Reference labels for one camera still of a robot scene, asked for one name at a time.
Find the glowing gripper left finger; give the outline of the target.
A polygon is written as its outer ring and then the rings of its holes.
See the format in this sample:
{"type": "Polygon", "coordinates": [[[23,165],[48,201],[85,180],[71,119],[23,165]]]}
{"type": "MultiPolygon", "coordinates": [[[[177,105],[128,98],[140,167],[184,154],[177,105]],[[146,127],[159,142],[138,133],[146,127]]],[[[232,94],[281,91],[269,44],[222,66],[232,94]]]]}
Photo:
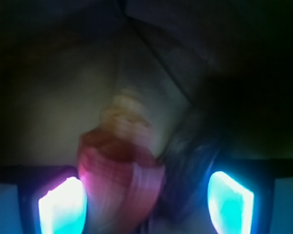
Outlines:
{"type": "Polygon", "coordinates": [[[73,166],[21,167],[19,205],[26,234],[81,234],[87,194],[73,166]]]}

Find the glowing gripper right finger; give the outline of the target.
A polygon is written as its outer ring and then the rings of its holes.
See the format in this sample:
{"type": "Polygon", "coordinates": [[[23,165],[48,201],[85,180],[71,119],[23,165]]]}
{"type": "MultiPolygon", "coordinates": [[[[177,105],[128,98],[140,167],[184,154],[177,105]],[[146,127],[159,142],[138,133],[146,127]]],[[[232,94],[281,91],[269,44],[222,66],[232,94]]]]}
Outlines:
{"type": "Polygon", "coordinates": [[[208,181],[210,220],[219,234],[267,234],[274,180],[268,160],[222,160],[208,181]]]}

